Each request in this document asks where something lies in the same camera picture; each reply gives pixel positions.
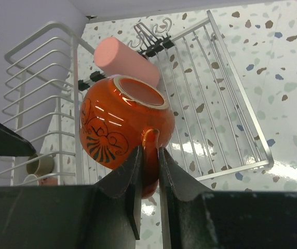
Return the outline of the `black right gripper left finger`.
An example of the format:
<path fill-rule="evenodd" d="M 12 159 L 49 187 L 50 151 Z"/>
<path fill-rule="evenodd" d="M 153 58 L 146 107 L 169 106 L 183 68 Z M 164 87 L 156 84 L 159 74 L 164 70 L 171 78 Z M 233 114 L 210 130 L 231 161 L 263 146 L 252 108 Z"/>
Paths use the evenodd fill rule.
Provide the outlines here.
<path fill-rule="evenodd" d="M 93 185 L 0 187 L 0 248 L 135 248 L 143 150 Z"/>

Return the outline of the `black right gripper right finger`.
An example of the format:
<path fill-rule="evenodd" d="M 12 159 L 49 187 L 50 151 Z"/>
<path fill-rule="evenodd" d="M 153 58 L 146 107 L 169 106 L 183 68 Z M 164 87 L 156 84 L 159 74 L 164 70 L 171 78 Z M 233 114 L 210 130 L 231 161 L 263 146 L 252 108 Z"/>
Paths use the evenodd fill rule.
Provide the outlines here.
<path fill-rule="evenodd" d="M 158 156 L 164 248 L 297 248 L 297 192 L 213 191 Z"/>

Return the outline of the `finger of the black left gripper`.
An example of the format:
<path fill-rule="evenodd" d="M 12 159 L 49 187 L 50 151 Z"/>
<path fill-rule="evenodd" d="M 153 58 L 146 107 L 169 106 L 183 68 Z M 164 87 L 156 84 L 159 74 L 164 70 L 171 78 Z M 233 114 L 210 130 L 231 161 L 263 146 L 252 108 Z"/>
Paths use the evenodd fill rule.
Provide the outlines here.
<path fill-rule="evenodd" d="M 28 157 L 36 153 L 33 145 L 0 123 L 0 156 Z"/>

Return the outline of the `grey beige mug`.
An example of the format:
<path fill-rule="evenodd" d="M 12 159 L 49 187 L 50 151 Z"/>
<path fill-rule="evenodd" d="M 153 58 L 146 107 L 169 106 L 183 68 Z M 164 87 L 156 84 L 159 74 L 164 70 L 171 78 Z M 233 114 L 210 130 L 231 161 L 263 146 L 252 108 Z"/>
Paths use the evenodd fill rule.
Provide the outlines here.
<path fill-rule="evenodd" d="M 26 164 L 28 174 L 42 176 L 51 173 L 54 170 L 55 161 L 51 156 L 43 156 L 35 161 Z"/>

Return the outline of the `pink textured mug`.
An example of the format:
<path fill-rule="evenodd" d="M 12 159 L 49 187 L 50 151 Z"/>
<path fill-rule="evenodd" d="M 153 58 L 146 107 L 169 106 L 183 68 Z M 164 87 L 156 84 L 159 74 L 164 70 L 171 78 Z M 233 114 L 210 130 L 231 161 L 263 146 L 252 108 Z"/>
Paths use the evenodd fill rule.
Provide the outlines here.
<path fill-rule="evenodd" d="M 29 174 L 23 181 L 24 186 L 57 186 L 58 179 L 55 177 L 39 178 L 35 174 Z"/>

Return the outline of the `orange red mug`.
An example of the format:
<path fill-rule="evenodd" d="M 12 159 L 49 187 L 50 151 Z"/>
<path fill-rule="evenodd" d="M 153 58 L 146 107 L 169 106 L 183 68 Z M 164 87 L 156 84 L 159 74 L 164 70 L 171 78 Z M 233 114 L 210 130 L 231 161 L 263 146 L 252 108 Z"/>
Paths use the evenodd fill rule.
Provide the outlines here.
<path fill-rule="evenodd" d="M 158 185 L 158 150 L 175 128 L 168 100 L 154 87 L 130 76 L 99 80 L 80 107 L 80 142 L 97 163 L 117 169 L 134 148 L 143 147 L 142 198 Z"/>

